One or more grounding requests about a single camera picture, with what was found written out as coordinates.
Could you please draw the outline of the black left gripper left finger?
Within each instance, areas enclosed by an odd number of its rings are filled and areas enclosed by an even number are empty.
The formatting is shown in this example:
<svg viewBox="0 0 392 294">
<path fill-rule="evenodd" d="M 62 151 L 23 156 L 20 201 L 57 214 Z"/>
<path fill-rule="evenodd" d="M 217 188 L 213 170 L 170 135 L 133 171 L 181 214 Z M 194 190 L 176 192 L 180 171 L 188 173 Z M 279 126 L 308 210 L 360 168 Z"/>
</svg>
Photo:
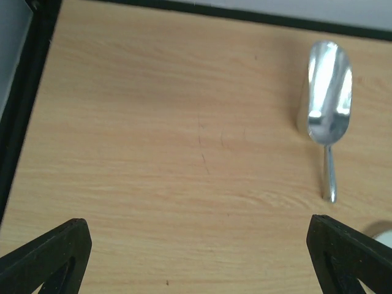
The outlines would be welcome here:
<svg viewBox="0 0 392 294">
<path fill-rule="evenodd" d="M 70 219 L 1 257 L 1 293 L 78 293 L 92 241 L 85 219 Z"/>
</svg>

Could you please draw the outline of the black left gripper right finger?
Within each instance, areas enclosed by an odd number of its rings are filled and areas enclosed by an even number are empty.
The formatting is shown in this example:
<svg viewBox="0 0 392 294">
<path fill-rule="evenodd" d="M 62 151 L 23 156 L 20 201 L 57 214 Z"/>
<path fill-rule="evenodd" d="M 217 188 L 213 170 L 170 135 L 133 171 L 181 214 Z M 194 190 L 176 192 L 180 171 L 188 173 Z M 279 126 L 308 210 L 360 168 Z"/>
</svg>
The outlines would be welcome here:
<svg viewBox="0 0 392 294">
<path fill-rule="evenodd" d="M 314 214 L 307 248 L 323 293 L 391 293 L 391 248 L 327 215 Z"/>
</svg>

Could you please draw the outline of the silver metal scoop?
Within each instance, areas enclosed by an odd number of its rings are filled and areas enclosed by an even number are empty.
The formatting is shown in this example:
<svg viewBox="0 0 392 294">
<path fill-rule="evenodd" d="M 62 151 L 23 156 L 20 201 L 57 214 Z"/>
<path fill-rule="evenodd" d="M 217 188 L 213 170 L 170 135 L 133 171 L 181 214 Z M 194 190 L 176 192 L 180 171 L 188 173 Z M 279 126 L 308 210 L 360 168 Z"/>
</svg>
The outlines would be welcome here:
<svg viewBox="0 0 392 294">
<path fill-rule="evenodd" d="M 296 116 L 298 132 L 323 147 L 322 198 L 337 202 L 332 146 L 347 132 L 352 109 L 352 64 L 342 46 L 319 40 L 310 49 Z"/>
</svg>

